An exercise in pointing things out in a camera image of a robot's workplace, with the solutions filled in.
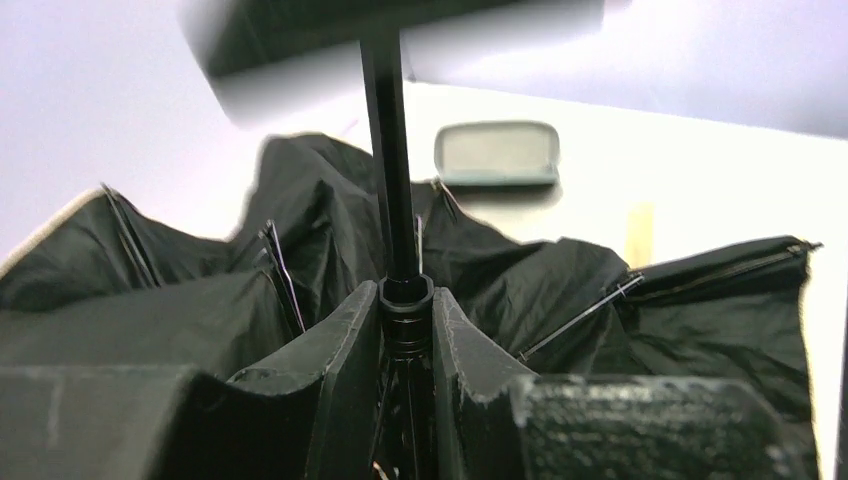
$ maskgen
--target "white wall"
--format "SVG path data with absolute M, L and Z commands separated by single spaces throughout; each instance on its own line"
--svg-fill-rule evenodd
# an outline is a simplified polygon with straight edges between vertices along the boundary
M 175 5 L 0 3 L 0 257 L 101 181 L 177 228 L 225 236 L 266 133 L 339 134 L 360 116 L 351 88 L 239 130 L 196 66 Z

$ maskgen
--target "white table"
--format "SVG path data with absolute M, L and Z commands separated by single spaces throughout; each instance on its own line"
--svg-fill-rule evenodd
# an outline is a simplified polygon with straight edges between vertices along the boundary
M 434 141 L 445 125 L 532 119 L 556 127 L 559 192 L 535 204 L 463 205 L 517 241 L 568 236 L 626 259 L 628 214 L 647 204 L 655 262 L 784 234 L 822 242 L 802 314 L 822 478 L 833 478 L 848 292 L 848 142 L 457 87 L 407 84 L 404 93 L 413 180 L 436 175 Z M 370 151 L 367 117 L 344 139 Z

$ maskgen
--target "black pole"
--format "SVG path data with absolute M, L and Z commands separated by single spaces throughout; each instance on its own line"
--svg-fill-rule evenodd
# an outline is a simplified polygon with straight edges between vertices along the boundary
M 360 43 L 365 98 L 378 181 L 386 278 L 380 282 L 380 313 L 385 352 L 397 372 L 404 458 L 401 475 L 427 480 L 436 472 L 431 425 L 434 415 L 432 371 L 433 281 L 422 275 L 415 247 L 406 122 L 403 109 L 400 37 L 375 34 Z M 377 435 L 382 425 L 377 425 Z
M 365 98 L 374 158 L 381 162 L 383 235 L 388 251 L 387 274 L 395 281 L 417 277 L 418 259 L 409 189 L 403 77 L 397 32 L 361 43 Z

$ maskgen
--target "black plastic piece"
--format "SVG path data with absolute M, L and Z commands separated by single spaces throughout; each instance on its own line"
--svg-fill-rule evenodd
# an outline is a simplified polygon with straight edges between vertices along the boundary
M 183 366 L 0 367 L 0 478 L 367 478 L 351 472 L 374 433 L 376 313 L 366 282 L 229 384 Z
M 433 311 L 439 478 L 525 478 L 508 386 L 535 374 L 472 325 L 448 289 L 437 289 Z
M 213 79 L 355 42 L 375 32 L 436 22 L 516 0 L 236 0 L 217 42 L 202 53 Z
M 742 382 L 526 376 L 511 391 L 523 478 L 809 478 Z

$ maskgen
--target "black umbrella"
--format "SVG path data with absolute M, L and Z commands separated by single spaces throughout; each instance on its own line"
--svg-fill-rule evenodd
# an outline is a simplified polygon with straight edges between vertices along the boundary
M 270 139 L 231 241 L 105 188 L 7 264 L 3 478 L 817 475 L 813 245 L 631 271 L 586 242 L 515 244 L 410 186 L 396 36 L 363 60 L 374 157 Z

